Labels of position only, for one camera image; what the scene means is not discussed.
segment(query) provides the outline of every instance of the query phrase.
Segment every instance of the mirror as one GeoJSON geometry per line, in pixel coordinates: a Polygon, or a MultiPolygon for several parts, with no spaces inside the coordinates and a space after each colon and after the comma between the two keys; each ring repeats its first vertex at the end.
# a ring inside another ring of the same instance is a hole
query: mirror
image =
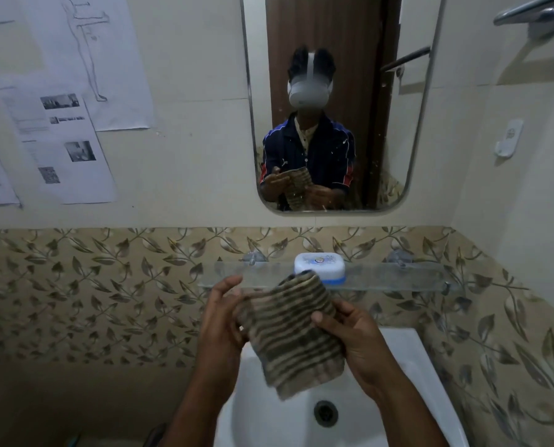
{"type": "Polygon", "coordinates": [[[256,184],[268,206],[384,210],[400,201],[440,4],[242,0],[256,184]]]}

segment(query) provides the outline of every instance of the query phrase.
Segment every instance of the black hair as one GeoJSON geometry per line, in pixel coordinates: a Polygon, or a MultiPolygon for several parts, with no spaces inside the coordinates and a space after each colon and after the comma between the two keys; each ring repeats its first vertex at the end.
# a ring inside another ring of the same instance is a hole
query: black hair
{"type": "MultiPolygon", "coordinates": [[[[291,57],[291,65],[287,71],[289,81],[308,72],[308,53],[306,45],[302,45],[294,51],[294,56],[291,57]]],[[[331,52],[325,48],[319,48],[314,54],[314,73],[324,75],[329,81],[332,81],[336,70],[337,67],[335,67],[335,60],[331,52]]]]}

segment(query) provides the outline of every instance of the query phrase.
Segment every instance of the striped towel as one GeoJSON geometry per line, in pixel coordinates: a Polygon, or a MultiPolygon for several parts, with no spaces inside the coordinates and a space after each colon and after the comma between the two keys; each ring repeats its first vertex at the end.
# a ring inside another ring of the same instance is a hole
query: striped towel
{"type": "Polygon", "coordinates": [[[312,177],[308,168],[303,167],[286,171],[282,175],[291,178],[291,184],[285,189],[285,198],[293,211],[308,210],[305,206],[304,196],[306,187],[312,185],[312,177]]]}
{"type": "Polygon", "coordinates": [[[291,275],[273,290],[251,293],[238,307],[237,319],[262,363],[267,385],[276,388],[281,400],[343,373],[343,344],[312,324],[315,310],[336,313],[313,271],[291,275]]]}

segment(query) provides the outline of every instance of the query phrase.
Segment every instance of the white ceramic sink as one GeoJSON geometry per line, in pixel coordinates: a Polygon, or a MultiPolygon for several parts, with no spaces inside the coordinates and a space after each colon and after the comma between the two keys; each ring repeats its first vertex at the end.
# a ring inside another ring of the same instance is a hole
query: white ceramic sink
{"type": "MultiPolygon", "coordinates": [[[[393,355],[414,383],[451,447],[469,447],[463,428],[438,380],[415,330],[383,328],[393,355]]],[[[410,429],[411,420],[407,420],[410,429]]],[[[385,447],[385,430],[377,406],[361,390],[351,371],[295,397],[280,401],[264,382],[260,360],[250,344],[242,351],[236,390],[217,423],[215,447],[385,447]],[[314,417],[326,400],[338,421],[325,428],[314,417]]]]}

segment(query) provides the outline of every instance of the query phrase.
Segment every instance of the glass shelf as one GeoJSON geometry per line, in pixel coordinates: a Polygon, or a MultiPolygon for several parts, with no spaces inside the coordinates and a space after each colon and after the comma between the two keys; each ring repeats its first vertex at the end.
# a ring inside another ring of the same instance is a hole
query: glass shelf
{"type": "MultiPolygon", "coordinates": [[[[330,290],[377,291],[458,291],[459,285],[439,263],[346,263],[345,282],[326,285],[330,290]]],[[[243,275],[242,288],[273,288],[294,271],[293,262],[213,262],[203,263],[197,280],[209,288],[230,275],[243,275]]]]}

